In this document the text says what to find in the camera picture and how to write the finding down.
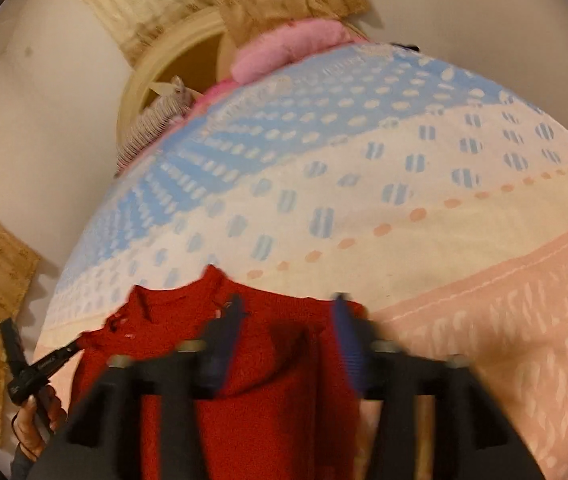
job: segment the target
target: gray sleeve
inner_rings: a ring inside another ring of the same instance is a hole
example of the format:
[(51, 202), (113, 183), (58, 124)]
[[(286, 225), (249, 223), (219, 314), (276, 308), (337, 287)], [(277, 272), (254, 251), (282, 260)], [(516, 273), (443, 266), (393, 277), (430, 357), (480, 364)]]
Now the gray sleeve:
[(26, 480), (28, 473), (33, 466), (33, 463), (17, 446), (15, 457), (10, 464), (10, 480)]

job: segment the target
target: bed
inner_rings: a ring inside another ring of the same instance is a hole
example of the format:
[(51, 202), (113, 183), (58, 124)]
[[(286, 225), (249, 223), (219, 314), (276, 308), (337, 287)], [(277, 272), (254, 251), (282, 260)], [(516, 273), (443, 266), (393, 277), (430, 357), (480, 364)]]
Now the bed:
[[(227, 73), (219, 16), (190, 20), (140, 62), (119, 135), (154, 82), (181, 72), (202, 92)], [(411, 351), (468, 355), (545, 476), (568, 478), (568, 131), (535, 105), (388, 44), (239, 88), (113, 184), (36, 353), (99, 328), (133, 285), (209, 264), (291, 296), (347, 291)], [(65, 402), (76, 364), (53, 378)]]

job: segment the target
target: patterned bed sheet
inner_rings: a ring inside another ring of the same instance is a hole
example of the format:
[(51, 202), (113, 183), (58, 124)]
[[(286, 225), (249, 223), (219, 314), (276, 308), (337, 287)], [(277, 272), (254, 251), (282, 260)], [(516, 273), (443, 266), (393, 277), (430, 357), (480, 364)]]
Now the patterned bed sheet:
[[(38, 354), (132, 285), (207, 264), (283, 294), (348, 291), (411, 351), (467, 354), (547, 478), (568, 478), (568, 131), (502, 86), (367, 44), (238, 89), (113, 185)], [(54, 378), (65, 399), (73, 371)]]

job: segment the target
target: human hand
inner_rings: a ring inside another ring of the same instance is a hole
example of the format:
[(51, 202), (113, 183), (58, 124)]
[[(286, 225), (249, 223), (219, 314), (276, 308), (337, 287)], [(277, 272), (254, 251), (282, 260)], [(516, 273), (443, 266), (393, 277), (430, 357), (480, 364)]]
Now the human hand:
[[(57, 431), (66, 420), (66, 412), (62, 409), (62, 401), (57, 397), (54, 388), (50, 384), (45, 387), (44, 394), (50, 399), (48, 406), (50, 428), (53, 431)], [(17, 412), (12, 428), (19, 440), (19, 447), (22, 452), (33, 462), (39, 458), (39, 455), (46, 447), (44, 439), (42, 439), (35, 426), (36, 411), (35, 397), (30, 396)]]

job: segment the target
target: red garment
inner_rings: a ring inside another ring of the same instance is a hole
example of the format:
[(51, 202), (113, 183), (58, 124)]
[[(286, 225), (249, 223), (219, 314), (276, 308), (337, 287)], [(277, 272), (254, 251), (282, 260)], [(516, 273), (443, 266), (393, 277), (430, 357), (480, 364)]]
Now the red garment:
[[(104, 328), (84, 333), (70, 407), (111, 355), (146, 359), (172, 351), (234, 293), (248, 316), (226, 385), (217, 399), (197, 402), (211, 479), (350, 480), (359, 407), (341, 366), (331, 302), (256, 290), (212, 266), (176, 290), (135, 286)], [(160, 477), (159, 410), (156, 397), (142, 399), (145, 480)]]

